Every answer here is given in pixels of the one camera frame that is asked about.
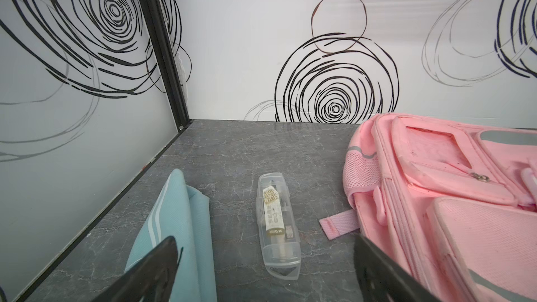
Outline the pink student backpack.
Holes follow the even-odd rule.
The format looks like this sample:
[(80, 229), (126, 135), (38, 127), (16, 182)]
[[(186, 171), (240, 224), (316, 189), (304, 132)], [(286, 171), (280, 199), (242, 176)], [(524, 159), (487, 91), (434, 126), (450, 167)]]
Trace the pink student backpack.
[(536, 133), (401, 113), (361, 124), (348, 146), (358, 231), (442, 301), (536, 300)]

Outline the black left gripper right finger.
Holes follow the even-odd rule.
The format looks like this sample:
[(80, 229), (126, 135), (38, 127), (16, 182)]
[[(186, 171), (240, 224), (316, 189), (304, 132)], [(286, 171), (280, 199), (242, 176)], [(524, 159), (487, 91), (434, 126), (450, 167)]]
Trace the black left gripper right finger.
[(438, 301), (368, 238), (358, 235), (355, 273), (364, 301)]

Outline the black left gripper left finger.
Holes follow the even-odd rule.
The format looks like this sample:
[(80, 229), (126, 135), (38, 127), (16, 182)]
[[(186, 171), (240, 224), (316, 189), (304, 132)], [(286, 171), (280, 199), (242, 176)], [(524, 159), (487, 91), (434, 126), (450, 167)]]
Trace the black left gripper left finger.
[(182, 254), (176, 239), (166, 237), (93, 301), (169, 301)]

